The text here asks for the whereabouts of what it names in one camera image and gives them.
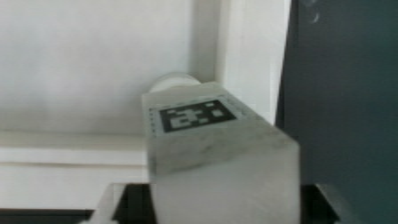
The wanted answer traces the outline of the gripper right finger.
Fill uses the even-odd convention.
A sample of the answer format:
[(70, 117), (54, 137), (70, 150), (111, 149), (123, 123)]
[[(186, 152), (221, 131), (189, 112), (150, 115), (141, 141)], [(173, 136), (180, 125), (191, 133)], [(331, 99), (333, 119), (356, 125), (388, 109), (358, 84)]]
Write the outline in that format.
[(356, 224), (356, 214), (333, 185), (305, 185), (301, 196), (301, 224)]

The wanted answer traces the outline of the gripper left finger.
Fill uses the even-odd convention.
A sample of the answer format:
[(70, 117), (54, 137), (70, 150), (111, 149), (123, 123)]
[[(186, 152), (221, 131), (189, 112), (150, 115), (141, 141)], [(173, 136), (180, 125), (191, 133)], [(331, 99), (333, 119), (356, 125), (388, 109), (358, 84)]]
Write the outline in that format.
[(157, 224), (150, 185), (109, 185), (88, 224)]

